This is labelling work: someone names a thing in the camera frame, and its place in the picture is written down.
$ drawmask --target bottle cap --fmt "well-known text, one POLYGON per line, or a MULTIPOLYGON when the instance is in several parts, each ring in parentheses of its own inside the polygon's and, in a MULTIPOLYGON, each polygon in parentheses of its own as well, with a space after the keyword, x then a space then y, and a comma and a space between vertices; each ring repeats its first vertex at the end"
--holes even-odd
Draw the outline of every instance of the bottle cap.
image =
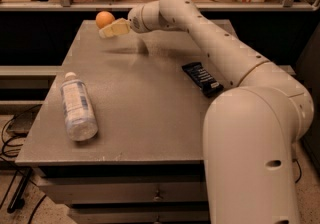
POLYGON ((70 76, 77 76, 75 73, 73 72, 68 72, 66 75, 65 75, 65 78, 67 77, 70 77, 70 76))

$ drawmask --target plastic bottle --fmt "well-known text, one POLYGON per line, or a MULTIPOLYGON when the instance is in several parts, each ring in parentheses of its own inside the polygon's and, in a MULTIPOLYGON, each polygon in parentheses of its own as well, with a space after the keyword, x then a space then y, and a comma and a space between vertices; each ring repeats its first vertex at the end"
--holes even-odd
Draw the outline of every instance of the plastic bottle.
POLYGON ((75 73, 69 72, 60 91, 69 138, 75 141, 92 138, 98 131, 98 125, 85 84, 75 73))

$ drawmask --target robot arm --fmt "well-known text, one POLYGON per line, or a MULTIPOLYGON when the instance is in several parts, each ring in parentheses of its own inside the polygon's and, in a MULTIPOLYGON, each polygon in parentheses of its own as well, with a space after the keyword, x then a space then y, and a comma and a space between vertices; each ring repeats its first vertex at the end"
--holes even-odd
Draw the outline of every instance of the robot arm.
POLYGON ((138 33, 187 32, 232 87, 209 107, 203 154, 211 222, 298 224, 291 143, 313 119, 298 81, 206 19, 191 0, 159 0, 132 9, 138 33))

